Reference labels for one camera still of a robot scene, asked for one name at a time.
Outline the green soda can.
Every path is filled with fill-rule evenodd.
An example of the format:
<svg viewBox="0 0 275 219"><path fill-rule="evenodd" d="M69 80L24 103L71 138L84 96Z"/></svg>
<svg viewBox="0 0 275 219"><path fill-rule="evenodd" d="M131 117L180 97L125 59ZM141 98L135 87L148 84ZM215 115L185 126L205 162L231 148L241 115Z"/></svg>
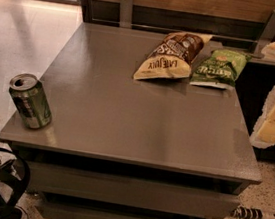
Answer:
<svg viewBox="0 0 275 219"><path fill-rule="evenodd" d="M9 94L29 129L40 129L51 122L52 115L40 80L33 74L16 75L10 80Z"/></svg>

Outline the metal bracket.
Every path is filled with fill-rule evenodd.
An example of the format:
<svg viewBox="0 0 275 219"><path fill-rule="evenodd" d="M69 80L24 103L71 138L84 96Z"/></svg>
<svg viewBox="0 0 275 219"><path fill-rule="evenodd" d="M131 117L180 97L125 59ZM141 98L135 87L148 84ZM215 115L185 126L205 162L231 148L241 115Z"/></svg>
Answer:
<svg viewBox="0 0 275 219"><path fill-rule="evenodd" d="M260 33L259 38L256 41L256 46L254 48L254 53L256 55L261 54L261 50L266 46L275 36L275 10L270 14L267 19L265 26L263 27L262 33Z"/></svg>
<svg viewBox="0 0 275 219"><path fill-rule="evenodd" d="M120 28L130 29L132 25L133 17L133 2L134 0L120 0L120 9L119 9L119 26Z"/></svg>

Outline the green chip bag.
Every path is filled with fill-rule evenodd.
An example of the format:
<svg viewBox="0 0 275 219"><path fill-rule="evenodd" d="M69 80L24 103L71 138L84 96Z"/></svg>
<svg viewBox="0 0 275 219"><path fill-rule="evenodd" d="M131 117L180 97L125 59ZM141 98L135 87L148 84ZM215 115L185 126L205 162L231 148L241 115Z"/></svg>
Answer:
<svg viewBox="0 0 275 219"><path fill-rule="evenodd" d="M251 56L247 53L217 49L192 71L189 83L193 86L232 90L250 60Z"/></svg>

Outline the white power strip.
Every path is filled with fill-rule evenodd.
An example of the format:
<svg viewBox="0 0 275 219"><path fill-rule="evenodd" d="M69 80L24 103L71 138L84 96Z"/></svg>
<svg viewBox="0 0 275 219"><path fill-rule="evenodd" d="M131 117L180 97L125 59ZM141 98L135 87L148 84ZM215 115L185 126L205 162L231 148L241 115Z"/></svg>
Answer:
<svg viewBox="0 0 275 219"><path fill-rule="evenodd" d="M275 219L275 213L246 207L235 208L231 213L231 216L243 219Z"/></svg>

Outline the upper grey drawer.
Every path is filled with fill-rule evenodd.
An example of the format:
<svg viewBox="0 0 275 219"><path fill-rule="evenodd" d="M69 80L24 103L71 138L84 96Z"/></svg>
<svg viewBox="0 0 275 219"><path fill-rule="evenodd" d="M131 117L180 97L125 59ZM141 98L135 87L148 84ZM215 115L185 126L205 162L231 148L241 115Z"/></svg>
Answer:
<svg viewBox="0 0 275 219"><path fill-rule="evenodd" d="M35 162L29 168L29 188L34 191L199 218L223 219L239 205L232 194Z"/></svg>

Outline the grey drawer cabinet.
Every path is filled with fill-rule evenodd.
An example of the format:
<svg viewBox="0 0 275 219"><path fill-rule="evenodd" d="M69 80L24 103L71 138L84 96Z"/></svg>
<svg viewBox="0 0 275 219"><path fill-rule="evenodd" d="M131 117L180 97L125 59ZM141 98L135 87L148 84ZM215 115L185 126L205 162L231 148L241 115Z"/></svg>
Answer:
<svg viewBox="0 0 275 219"><path fill-rule="evenodd" d="M237 196L261 179L235 91L186 80L134 80L158 33L84 24L43 74L52 112L0 133L27 163ZM47 203L144 219L215 219L39 192Z"/></svg>

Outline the brown chip bag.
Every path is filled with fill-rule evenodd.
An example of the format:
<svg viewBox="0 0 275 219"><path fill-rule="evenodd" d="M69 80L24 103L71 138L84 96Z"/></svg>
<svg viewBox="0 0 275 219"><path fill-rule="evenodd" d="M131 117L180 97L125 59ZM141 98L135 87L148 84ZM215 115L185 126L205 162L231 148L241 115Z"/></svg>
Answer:
<svg viewBox="0 0 275 219"><path fill-rule="evenodd" d="M140 65L134 80L187 78L192 63L211 38L204 33L170 33Z"/></svg>

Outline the left metal bracket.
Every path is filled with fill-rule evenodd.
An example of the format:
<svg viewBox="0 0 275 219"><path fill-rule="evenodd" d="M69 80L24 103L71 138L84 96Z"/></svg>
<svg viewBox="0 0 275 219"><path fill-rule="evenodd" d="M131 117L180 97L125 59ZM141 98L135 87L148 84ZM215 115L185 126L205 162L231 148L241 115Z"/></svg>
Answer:
<svg viewBox="0 0 275 219"><path fill-rule="evenodd" d="M120 28L130 29L132 25L133 17L133 2L134 0L120 0L120 9L119 9L119 26Z"/></svg>

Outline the right metal bracket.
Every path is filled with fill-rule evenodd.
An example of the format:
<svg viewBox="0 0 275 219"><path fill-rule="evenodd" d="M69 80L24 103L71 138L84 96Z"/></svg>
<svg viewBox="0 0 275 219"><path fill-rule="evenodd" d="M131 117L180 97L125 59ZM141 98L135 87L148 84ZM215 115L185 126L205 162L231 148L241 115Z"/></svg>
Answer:
<svg viewBox="0 0 275 219"><path fill-rule="evenodd" d="M275 36L275 10L270 14L267 19L265 26L263 27L262 33L260 33L259 38L256 41L256 46L254 48L254 53L256 55L261 54L261 50L266 46Z"/></svg>

